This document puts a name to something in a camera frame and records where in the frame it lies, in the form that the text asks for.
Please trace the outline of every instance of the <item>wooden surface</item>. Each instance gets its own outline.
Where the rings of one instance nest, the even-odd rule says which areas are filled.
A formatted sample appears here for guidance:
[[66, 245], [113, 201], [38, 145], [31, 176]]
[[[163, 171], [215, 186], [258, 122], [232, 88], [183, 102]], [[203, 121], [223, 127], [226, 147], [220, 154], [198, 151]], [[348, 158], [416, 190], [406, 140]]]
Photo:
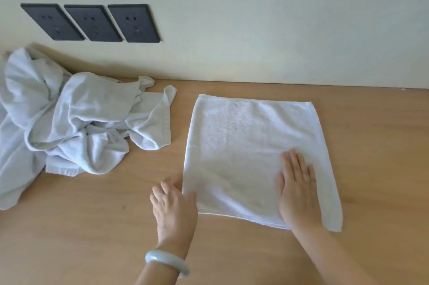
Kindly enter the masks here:
[[[344, 211], [345, 249], [381, 284], [429, 283], [429, 92], [363, 87], [158, 81], [178, 89], [172, 144], [131, 151], [110, 173], [41, 174], [0, 212], [1, 284], [133, 284], [157, 241], [148, 196], [180, 179], [198, 94], [312, 101]], [[321, 284], [289, 231], [200, 215], [179, 284]]]

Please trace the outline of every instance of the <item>person's right arm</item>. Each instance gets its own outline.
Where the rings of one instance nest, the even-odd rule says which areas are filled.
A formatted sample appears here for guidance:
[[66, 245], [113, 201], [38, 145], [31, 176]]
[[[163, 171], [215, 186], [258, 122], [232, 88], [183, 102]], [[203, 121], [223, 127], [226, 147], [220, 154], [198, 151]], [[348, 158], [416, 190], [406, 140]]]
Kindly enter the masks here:
[[287, 225], [329, 285], [377, 285], [322, 225], [313, 166], [295, 150], [281, 154], [279, 209]]

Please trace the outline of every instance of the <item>towel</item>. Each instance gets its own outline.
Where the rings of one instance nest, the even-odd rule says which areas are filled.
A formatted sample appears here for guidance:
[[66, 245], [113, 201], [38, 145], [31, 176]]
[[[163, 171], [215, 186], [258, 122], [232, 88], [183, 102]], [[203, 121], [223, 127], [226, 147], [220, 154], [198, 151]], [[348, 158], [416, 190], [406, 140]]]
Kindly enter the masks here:
[[[13, 52], [0, 67], [1, 154], [9, 163], [21, 161], [28, 173], [25, 178], [0, 173], [0, 202], [10, 191], [19, 198], [44, 165], [46, 172], [68, 176], [109, 172], [129, 151], [125, 137], [145, 150], [170, 144], [176, 89], [170, 85], [163, 93], [146, 93], [153, 84], [142, 76], [121, 83], [90, 72], [71, 75], [35, 49]], [[16, 143], [5, 147], [11, 130]]]
[[323, 224], [341, 231], [342, 210], [319, 118], [311, 102], [200, 95], [187, 139], [183, 192], [198, 212], [289, 229], [278, 210], [279, 155], [296, 148], [314, 165]]

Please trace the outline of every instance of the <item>person's left hand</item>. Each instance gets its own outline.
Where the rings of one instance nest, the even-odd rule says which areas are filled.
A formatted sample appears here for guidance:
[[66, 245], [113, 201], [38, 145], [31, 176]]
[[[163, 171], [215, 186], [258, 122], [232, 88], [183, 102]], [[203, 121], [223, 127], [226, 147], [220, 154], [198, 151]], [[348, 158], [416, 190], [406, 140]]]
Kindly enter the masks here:
[[150, 199], [158, 223], [158, 250], [186, 258], [196, 228], [196, 192], [187, 197], [165, 178], [152, 188]]

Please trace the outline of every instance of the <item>pile of towels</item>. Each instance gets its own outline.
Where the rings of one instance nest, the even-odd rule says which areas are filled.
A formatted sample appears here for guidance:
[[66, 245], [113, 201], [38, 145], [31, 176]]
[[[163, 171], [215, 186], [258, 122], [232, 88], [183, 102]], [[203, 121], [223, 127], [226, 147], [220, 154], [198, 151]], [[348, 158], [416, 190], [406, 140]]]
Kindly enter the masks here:
[[150, 77], [121, 83], [90, 72], [70, 74], [35, 49], [0, 62], [0, 209], [8, 209], [45, 167], [75, 176], [112, 170], [129, 151], [171, 143], [176, 89], [149, 93]]

